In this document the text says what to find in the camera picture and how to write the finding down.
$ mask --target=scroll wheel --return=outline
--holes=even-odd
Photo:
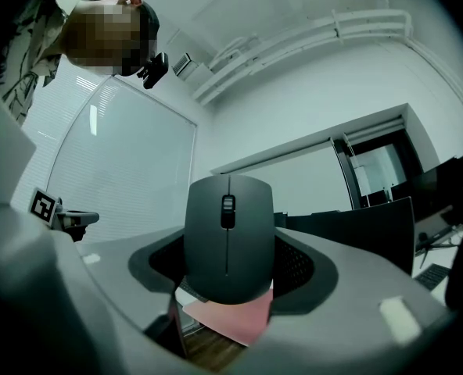
[[[223,196],[221,204],[221,227],[224,229],[235,227],[235,196]]]

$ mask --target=keyboard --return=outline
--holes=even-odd
[[[417,282],[423,285],[429,291],[436,288],[442,280],[449,274],[449,269],[445,266],[432,264],[425,271],[421,272],[415,278]]]
[[[183,289],[186,293],[188,293],[189,295],[192,295],[194,298],[196,298],[197,300],[200,300],[202,303],[205,303],[205,302],[208,302],[209,299],[208,298],[205,298],[201,295],[199,295],[196,291],[194,291],[192,289],[192,287],[188,284],[188,281],[186,280],[186,277],[183,278],[183,280],[181,281],[181,283],[179,284],[179,287],[181,289]]]

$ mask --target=person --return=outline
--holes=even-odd
[[[38,78],[49,84],[62,55],[76,66],[132,75],[155,56],[159,27],[142,0],[30,0],[5,29],[2,100],[22,125]]]

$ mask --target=pink mat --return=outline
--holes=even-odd
[[[224,305],[196,301],[183,307],[183,311],[206,327],[248,346],[266,329],[272,300],[273,289],[270,289],[256,300],[245,304]]]

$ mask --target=gray computer mouse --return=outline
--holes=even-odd
[[[241,175],[190,186],[185,220],[189,285],[221,304],[250,302],[271,284],[275,225],[271,187]]]

